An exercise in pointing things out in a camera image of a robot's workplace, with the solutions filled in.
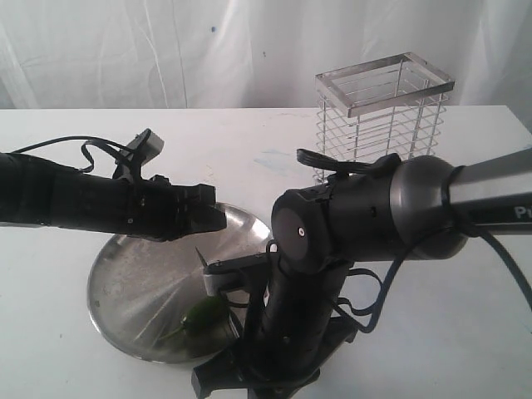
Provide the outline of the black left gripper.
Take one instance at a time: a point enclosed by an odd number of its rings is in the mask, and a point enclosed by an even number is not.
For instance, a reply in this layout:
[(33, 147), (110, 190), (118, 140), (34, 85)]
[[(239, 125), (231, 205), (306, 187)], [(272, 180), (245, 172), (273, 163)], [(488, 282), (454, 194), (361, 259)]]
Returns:
[(171, 241), (227, 227), (212, 185), (172, 185), (162, 177), (120, 183), (125, 197), (111, 211), (113, 233)]

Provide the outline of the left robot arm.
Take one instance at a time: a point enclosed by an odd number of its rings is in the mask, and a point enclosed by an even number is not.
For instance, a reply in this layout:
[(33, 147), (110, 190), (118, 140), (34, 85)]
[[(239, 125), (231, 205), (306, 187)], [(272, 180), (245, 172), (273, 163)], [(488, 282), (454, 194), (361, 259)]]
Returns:
[(1, 155), (1, 221), (154, 241), (225, 229), (211, 185), (86, 175), (30, 155)]

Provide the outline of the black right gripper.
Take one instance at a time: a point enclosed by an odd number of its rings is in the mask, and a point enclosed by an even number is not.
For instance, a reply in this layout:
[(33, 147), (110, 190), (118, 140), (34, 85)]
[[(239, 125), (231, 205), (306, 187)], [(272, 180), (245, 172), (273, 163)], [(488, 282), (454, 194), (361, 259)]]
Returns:
[[(329, 265), (318, 273), (305, 274), (287, 265), (274, 265), (259, 325), (239, 352), (237, 347), (228, 347), (193, 369), (195, 395), (209, 397), (218, 390), (248, 389), (249, 399), (287, 399), (314, 383), (315, 373), (306, 376), (332, 326), (333, 304), (349, 269), (348, 265)], [(268, 384), (249, 388), (249, 382)]]

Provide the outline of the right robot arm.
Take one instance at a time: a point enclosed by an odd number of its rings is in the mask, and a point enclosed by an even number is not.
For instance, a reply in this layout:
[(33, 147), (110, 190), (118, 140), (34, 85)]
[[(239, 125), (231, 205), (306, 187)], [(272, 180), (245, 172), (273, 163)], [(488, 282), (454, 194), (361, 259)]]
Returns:
[(297, 157), (326, 170), (327, 181), (277, 198), (264, 252), (204, 265), (210, 294), (242, 290), (249, 300), (236, 341), (194, 369), (197, 397), (229, 389), (291, 397), (343, 343), (374, 330), (403, 262), (449, 259), (470, 237), (483, 239), (530, 297), (500, 243), (531, 231), (530, 150), (459, 166), (433, 155), (371, 164), (304, 149)]

